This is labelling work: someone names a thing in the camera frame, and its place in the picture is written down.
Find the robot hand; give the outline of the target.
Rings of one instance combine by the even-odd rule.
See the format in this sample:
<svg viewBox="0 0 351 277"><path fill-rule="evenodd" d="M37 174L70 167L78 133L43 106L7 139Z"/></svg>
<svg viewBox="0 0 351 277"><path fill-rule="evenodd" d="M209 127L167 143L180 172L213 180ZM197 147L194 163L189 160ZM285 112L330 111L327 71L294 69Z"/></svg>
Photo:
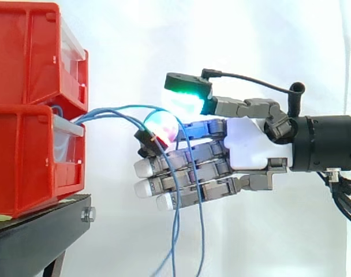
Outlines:
<svg viewBox="0 0 351 277"><path fill-rule="evenodd" d="M271 99L214 96L211 79L223 76L217 70L167 74L166 90L200 100L207 119L166 123L165 111L146 119L135 134L138 197L155 197L158 208L168 211L242 190L271 190L273 175L293 164L291 144L279 143L293 130L288 114Z"/></svg>

